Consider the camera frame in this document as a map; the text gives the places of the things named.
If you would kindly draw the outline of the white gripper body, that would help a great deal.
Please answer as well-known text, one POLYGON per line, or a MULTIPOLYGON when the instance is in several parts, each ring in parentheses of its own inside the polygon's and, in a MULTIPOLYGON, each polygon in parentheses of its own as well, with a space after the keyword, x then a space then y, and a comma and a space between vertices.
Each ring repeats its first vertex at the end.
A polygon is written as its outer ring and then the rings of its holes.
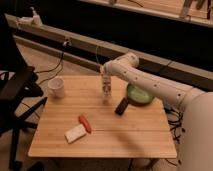
POLYGON ((103 66, 100 67, 100 73, 102 77, 102 88, 104 90, 111 89, 111 76, 107 74, 103 66))

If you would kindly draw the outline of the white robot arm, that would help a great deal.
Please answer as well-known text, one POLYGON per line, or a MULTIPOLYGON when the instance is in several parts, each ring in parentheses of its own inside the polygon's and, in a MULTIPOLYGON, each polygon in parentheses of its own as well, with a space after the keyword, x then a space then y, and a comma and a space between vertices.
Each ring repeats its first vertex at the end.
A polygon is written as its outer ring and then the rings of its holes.
POLYGON ((166 101, 183 114, 177 171, 213 171, 213 92, 137 69, 139 58, 127 53, 100 67, 166 101))

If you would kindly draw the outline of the grey gripper fingers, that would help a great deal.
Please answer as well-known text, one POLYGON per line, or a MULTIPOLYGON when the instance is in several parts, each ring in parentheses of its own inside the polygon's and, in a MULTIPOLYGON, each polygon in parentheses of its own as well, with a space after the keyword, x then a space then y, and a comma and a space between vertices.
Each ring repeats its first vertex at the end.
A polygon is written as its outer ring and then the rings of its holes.
POLYGON ((108 98, 108 97, 111 97, 111 91, 110 90, 103 90, 103 96, 108 98))

